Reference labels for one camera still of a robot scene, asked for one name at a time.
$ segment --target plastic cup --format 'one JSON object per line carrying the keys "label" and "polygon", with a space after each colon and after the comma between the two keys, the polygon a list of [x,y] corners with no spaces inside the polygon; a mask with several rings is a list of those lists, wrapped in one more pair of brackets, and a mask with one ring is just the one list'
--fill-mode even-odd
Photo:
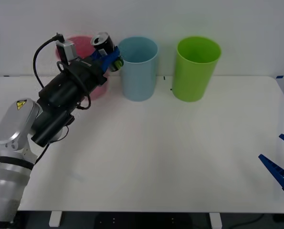
{"label": "plastic cup", "polygon": [[156,86],[157,44],[146,37],[129,37],[118,47],[124,60],[121,68],[124,96],[132,101],[150,98]]}
{"label": "plastic cup", "polygon": [[177,47],[173,94],[186,102],[201,99],[220,55],[220,46],[208,38],[181,40]]}

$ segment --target warning label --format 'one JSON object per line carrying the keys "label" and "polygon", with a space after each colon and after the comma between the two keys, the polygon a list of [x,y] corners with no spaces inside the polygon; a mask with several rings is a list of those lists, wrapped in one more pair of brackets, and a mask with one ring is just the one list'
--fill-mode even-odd
{"label": "warning label", "polygon": [[27,100],[19,100],[19,101],[17,101],[17,108],[18,108],[18,110],[20,110],[24,106],[24,104],[26,104],[26,101]]}

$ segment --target power cord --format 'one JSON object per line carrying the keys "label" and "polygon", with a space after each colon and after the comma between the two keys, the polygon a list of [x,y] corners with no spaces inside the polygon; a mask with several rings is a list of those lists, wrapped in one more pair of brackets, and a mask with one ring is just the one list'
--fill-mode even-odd
{"label": "power cord", "polygon": [[[42,88],[44,88],[44,85],[43,85],[43,83],[41,82],[41,80],[40,80],[40,78],[39,78],[39,76],[38,76],[38,73],[37,73],[37,69],[36,69],[37,57],[38,57],[39,52],[40,52],[46,45],[48,45],[48,44],[51,43],[51,42],[55,42],[55,41],[60,41],[60,42],[63,43],[63,42],[64,42],[64,37],[62,36],[62,34],[57,33],[56,36],[54,36],[54,37],[50,38],[48,41],[44,42],[44,43],[37,49],[37,51],[35,52],[35,55],[33,56],[33,61],[32,61],[33,73],[35,74],[35,77],[37,78],[37,80],[38,80],[38,82],[39,82],[39,84],[40,84],[40,86],[41,86]],[[78,105],[78,106],[77,106],[77,109],[81,109],[81,110],[87,110],[87,109],[89,109],[89,108],[91,107],[91,98],[90,98],[90,95],[89,95],[89,93],[88,93],[87,88],[85,87],[85,85],[83,84],[83,82],[80,80],[80,78],[79,78],[75,73],[73,73],[73,72],[68,68],[67,65],[65,65],[65,64],[62,63],[61,61],[58,61],[58,62],[57,62],[57,67],[58,67],[58,69],[59,69],[61,72],[63,72],[65,69],[68,70],[68,71],[74,76],[74,78],[76,79],[76,83],[81,87],[81,89],[84,91],[85,96],[87,96],[87,98],[88,98],[88,102],[89,102],[88,106],[87,106],[87,107],[82,107],[82,106]],[[66,125],[65,127],[67,128],[67,132],[66,132],[65,136],[64,136],[63,138],[59,139],[59,140],[49,142],[49,143],[45,146],[45,148],[44,148],[44,150],[42,151],[42,153],[40,154],[40,156],[37,158],[35,164],[37,164],[37,163],[40,161],[40,159],[43,157],[43,155],[44,155],[45,152],[47,151],[47,149],[48,149],[48,147],[50,146],[50,144],[55,143],[55,142],[59,142],[59,141],[63,140],[63,139],[68,135],[70,129],[69,129],[69,127],[68,127],[67,125]]]}
{"label": "power cord", "polygon": [[241,227],[241,226],[244,226],[244,225],[256,223],[257,221],[261,220],[264,217],[264,215],[265,214],[261,214],[258,218],[254,219],[252,221],[249,221],[249,222],[235,224],[235,225],[229,227],[229,229],[234,229],[234,228]]}
{"label": "power cord", "polygon": [[67,125],[66,125],[65,127],[67,128],[67,131],[66,131],[65,136],[62,137],[62,138],[60,138],[60,139],[58,139],[58,140],[56,140],[56,141],[51,141],[51,142],[49,142],[49,143],[45,146],[45,148],[44,148],[44,150],[42,151],[42,153],[40,154],[40,156],[37,158],[37,160],[36,160],[36,162],[35,162],[35,165],[36,165],[36,164],[40,161],[40,159],[43,157],[43,155],[44,155],[45,152],[47,151],[47,149],[48,149],[48,147],[50,146],[50,144],[55,143],[55,142],[59,142],[59,141],[65,139],[65,137],[68,135],[68,133],[69,133],[69,131],[70,131],[70,129],[69,129],[69,127],[68,127]]}
{"label": "power cord", "polygon": [[33,73],[35,74],[40,86],[42,88],[44,88],[39,76],[38,76],[38,73],[37,73],[37,69],[36,69],[36,61],[37,61],[37,57],[38,57],[38,54],[39,52],[46,46],[48,45],[49,43],[51,42],[55,42],[55,41],[60,41],[60,42],[64,42],[64,37],[62,36],[62,34],[59,34],[57,33],[56,36],[53,36],[52,38],[50,38],[48,41],[44,42],[38,49],[37,51],[35,52],[35,55],[33,56],[33,61],[32,61],[32,68],[33,68]]}

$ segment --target pink cup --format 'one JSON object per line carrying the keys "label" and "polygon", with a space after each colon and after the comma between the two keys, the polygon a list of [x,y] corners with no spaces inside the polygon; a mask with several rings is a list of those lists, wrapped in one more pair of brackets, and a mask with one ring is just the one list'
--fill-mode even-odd
{"label": "pink cup", "polygon": [[[91,45],[91,39],[92,37],[90,36],[76,36],[71,37],[68,40],[72,41],[75,44],[77,55],[81,58],[85,58],[87,56],[90,56],[95,51],[95,48]],[[60,59],[57,49],[55,50],[55,53],[57,58]],[[104,77],[106,77],[109,81],[108,72],[104,74]],[[108,90],[108,81],[105,82],[104,85],[98,86],[91,92],[91,100],[96,100],[106,93],[106,91]]]}

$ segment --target white table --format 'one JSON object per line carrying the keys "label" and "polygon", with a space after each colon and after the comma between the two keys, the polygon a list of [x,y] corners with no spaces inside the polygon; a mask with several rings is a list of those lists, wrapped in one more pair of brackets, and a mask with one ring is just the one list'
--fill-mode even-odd
{"label": "white table", "polygon": [[[158,77],[149,100],[132,102],[111,77],[34,168],[20,210],[284,213],[284,192],[258,159],[284,168],[275,79],[214,76],[195,103],[175,98],[171,81]],[[39,90],[33,77],[1,77],[0,120]]]}

